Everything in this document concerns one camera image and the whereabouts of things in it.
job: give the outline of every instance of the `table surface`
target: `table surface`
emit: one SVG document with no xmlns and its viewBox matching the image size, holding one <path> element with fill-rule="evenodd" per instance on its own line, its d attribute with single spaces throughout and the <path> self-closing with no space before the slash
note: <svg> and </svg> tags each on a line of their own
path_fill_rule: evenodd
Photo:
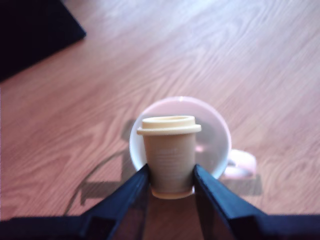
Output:
<svg viewBox="0 0 320 240">
<path fill-rule="evenodd" d="M 208 102 L 269 214 L 320 213 L 320 1 L 66 0 L 87 37 L 1 84 L 1 219 L 80 214 L 135 172 L 139 113 Z M 150 198 L 145 239 L 201 239 L 193 196 Z"/>
</svg>

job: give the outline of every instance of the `beige cup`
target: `beige cup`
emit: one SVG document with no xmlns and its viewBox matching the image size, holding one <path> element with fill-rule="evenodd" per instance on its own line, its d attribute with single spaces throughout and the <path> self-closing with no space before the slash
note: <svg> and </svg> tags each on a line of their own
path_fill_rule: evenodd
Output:
<svg viewBox="0 0 320 240">
<path fill-rule="evenodd" d="M 184 198 L 192 193 L 196 133 L 201 125 L 194 116 L 160 116 L 142 120 L 137 130 L 143 135 L 150 168 L 152 194 L 160 199 Z"/>
</svg>

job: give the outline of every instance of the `cream lid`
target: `cream lid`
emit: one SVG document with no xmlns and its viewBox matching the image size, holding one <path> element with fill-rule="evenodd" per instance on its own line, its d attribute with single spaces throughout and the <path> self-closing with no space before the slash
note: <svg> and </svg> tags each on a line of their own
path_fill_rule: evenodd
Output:
<svg viewBox="0 0 320 240">
<path fill-rule="evenodd" d="M 192 134 L 201 131 L 201 125 L 196 124 L 194 116 L 155 116 L 142 120 L 137 134 L 143 136 Z"/>
</svg>

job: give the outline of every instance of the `wood grain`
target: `wood grain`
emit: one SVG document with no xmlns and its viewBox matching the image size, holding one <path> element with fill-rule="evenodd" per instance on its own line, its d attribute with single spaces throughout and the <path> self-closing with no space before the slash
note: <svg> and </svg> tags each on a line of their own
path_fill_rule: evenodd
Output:
<svg viewBox="0 0 320 240">
<path fill-rule="evenodd" d="M 169 96 L 211 104 L 256 156 L 261 188 L 244 199 L 320 213 L 319 1 L 65 4 L 87 37 L 0 86 L 2 219 L 79 214 L 110 194 L 135 172 L 132 122 Z M 202 238 L 192 197 L 151 198 L 147 219 L 145 239 Z"/>
</svg>

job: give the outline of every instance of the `black object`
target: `black object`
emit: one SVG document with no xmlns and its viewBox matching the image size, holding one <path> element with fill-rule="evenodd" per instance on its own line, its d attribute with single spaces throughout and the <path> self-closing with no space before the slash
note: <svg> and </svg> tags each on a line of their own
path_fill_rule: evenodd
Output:
<svg viewBox="0 0 320 240">
<path fill-rule="evenodd" d="M 0 81 L 85 35 L 59 0 L 0 0 Z"/>
<path fill-rule="evenodd" d="M 193 170 L 205 240 L 318 240 L 320 215 L 267 215 L 202 167 Z M 141 240 L 148 204 L 145 165 L 112 195 L 80 216 L 20 217 L 0 222 L 0 240 Z"/>
</svg>

